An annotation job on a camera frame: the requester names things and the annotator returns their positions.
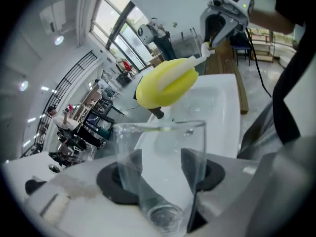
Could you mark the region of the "yellow sponge brush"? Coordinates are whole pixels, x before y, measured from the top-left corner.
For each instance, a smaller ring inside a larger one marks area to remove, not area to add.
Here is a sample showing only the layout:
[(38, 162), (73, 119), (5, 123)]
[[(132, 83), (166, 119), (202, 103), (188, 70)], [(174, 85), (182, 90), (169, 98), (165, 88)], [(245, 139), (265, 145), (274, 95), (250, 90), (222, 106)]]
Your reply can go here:
[(191, 56), (162, 62), (141, 79), (135, 92), (137, 102), (147, 109), (174, 104), (197, 81), (196, 66), (214, 53), (208, 41), (202, 44), (199, 58)]

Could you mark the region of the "clear drinking glass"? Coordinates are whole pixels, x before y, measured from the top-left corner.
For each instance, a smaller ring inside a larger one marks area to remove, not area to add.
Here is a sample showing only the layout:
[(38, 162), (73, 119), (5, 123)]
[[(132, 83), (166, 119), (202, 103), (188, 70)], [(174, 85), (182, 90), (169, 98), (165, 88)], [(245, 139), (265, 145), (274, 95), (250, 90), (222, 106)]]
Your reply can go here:
[(114, 126), (122, 187), (138, 197), (144, 217), (166, 237), (188, 226), (197, 184), (205, 177), (203, 121)]

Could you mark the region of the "black metal railing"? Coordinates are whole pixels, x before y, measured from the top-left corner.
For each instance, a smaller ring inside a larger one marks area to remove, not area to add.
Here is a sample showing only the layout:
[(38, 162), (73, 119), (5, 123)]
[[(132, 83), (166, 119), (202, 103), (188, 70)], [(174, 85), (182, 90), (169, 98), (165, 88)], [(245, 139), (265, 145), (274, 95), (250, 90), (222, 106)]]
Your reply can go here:
[(67, 105), (68, 100), (80, 85), (102, 65), (101, 58), (98, 58), (91, 50), (79, 59), (73, 66), (67, 67), (66, 72), (58, 76), (53, 86), (44, 84), (40, 93), (44, 100), (35, 105), (35, 114), (31, 115), (27, 122), (25, 138), (23, 140), (22, 152), (18, 156), (23, 158), (49, 148), (53, 137), (52, 117), (47, 112), (49, 106), (56, 108)]

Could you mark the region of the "person's right forearm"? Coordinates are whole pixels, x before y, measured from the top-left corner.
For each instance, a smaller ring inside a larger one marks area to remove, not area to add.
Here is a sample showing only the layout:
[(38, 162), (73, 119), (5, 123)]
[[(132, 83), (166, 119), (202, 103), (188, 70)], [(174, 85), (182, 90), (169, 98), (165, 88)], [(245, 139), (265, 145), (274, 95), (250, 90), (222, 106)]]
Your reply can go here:
[(288, 35), (294, 31), (295, 24), (277, 11), (262, 11), (253, 9), (250, 22), (273, 32)]

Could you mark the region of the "white sink basin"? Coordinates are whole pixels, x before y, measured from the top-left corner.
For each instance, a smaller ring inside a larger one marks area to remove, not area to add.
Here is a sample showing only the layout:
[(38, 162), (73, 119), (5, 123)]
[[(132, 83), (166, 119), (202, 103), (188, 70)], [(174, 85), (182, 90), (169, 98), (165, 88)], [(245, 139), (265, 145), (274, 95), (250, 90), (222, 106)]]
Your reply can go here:
[(164, 117), (151, 115), (149, 123), (203, 120), (206, 152), (236, 158), (240, 134), (237, 80), (233, 74), (199, 76), (175, 104), (163, 107)]

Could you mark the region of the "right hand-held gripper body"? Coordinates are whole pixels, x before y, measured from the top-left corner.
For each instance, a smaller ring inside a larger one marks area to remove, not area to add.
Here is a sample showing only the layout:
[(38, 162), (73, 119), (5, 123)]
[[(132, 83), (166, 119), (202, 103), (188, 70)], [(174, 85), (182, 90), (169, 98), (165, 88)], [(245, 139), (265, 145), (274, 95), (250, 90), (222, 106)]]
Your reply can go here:
[(237, 31), (243, 32), (249, 23), (254, 0), (210, 0), (209, 6), (237, 22)]

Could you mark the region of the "large glass window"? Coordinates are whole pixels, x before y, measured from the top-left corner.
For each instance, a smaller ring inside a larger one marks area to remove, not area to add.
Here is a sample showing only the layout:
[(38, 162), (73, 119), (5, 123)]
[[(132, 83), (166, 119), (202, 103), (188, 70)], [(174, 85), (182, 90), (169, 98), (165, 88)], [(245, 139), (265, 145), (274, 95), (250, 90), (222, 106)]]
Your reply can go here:
[(139, 73), (150, 66), (155, 48), (137, 35), (147, 21), (131, 0), (97, 0), (90, 32), (116, 60), (125, 60)]

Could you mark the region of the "person's grey trousers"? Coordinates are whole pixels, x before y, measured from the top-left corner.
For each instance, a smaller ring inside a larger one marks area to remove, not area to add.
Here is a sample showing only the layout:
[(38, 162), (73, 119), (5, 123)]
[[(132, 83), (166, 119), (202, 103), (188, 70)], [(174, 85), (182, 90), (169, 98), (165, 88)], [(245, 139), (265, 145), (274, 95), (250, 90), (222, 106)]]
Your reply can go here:
[(270, 102), (245, 132), (237, 158), (261, 160), (283, 147), (274, 124), (273, 103)]

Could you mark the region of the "dark blue chair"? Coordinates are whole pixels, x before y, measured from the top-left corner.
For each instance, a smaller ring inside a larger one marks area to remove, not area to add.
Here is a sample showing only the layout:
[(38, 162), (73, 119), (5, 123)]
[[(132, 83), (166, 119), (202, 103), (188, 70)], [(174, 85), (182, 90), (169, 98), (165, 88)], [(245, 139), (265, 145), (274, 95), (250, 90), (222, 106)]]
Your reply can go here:
[(250, 65), (251, 45), (245, 33), (237, 33), (230, 37), (230, 45), (232, 47), (233, 59), (236, 59), (238, 66), (238, 51), (244, 51), (244, 59), (248, 57), (248, 65)]

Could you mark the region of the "clothes rack with red garment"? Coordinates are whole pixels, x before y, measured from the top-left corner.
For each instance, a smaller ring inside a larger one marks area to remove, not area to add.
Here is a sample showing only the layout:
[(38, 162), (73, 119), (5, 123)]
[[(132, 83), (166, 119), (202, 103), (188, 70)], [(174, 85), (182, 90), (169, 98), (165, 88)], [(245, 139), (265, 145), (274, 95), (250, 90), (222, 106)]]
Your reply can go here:
[(131, 76), (135, 75), (132, 66), (124, 58), (116, 58), (116, 66), (122, 73), (129, 73)]

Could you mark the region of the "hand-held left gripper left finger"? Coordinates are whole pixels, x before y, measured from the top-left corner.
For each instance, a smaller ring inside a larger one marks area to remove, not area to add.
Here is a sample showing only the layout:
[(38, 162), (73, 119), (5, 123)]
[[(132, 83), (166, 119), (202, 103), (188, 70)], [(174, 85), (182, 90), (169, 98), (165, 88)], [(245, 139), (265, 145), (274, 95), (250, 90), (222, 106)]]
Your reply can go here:
[(28, 216), (49, 237), (149, 237), (149, 223), (135, 206), (117, 205), (96, 184), (115, 156), (69, 167), (27, 200)]

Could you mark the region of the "wooden shelf rack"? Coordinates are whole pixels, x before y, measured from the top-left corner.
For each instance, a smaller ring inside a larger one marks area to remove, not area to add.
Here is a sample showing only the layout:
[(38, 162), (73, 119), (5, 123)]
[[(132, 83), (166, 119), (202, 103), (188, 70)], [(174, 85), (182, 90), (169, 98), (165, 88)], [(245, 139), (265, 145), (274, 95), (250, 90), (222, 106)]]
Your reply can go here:
[(255, 28), (248, 28), (248, 30), (257, 60), (273, 62), (275, 58), (275, 36)]

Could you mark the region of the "black sink faucet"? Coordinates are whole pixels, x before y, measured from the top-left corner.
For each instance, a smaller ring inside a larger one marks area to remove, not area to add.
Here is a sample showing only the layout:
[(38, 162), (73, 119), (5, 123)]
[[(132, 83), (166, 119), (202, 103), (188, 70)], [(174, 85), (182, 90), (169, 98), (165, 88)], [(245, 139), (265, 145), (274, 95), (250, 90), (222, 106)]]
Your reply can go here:
[(148, 109), (157, 119), (161, 119), (164, 116), (164, 112), (161, 110), (161, 107), (156, 107), (153, 109)]

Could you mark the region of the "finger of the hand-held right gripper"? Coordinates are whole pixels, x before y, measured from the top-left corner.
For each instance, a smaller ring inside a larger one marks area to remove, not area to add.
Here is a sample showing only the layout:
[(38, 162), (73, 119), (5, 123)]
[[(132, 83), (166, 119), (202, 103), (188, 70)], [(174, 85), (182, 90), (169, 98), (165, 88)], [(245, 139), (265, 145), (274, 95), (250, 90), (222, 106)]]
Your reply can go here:
[(203, 42), (212, 42), (219, 31), (219, 12), (207, 8), (201, 14), (199, 21)]
[(215, 36), (211, 39), (210, 47), (216, 48), (218, 44), (232, 36), (235, 33), (236, 27), (237, 21), (226, 21), (220, 28), (218, 33), (216, 33)]

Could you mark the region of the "white round backpack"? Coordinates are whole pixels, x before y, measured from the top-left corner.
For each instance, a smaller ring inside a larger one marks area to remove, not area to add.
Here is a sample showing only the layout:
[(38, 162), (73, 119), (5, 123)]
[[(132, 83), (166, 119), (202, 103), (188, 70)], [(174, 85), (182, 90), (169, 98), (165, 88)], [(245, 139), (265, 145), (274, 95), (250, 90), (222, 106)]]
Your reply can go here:
[(146, 24), (142, 24), (139, 26), (137, 34), (144, 45), (152, 43), (155, 38), (151, 28)]

